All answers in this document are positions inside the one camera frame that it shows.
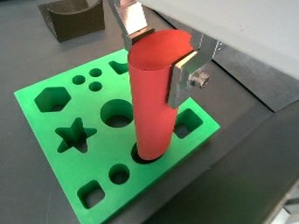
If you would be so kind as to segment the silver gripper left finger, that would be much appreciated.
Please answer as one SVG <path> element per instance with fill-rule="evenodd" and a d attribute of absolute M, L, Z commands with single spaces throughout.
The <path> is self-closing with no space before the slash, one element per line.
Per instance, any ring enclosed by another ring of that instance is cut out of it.
<path fill-rule="evenodd" d="M 125 48 L 133 45 L 147 35 L 155 32 L 149 26 L 143 5 L 137 0 L 107 0 L 122 30 Z"/>

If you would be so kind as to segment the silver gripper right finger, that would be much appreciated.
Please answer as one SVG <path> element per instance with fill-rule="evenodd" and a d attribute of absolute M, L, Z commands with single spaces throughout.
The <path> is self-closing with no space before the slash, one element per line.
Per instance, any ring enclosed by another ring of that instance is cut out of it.
<path fill-rule="evenodd" d="M 201 31 L 192 31 L 193 50 L 173 64 L 169 105 L 177 109 L 190 97 L 192 88 L 206 88 L 212 76 L 206 64 L 224 48 L 224 43 Z"/>

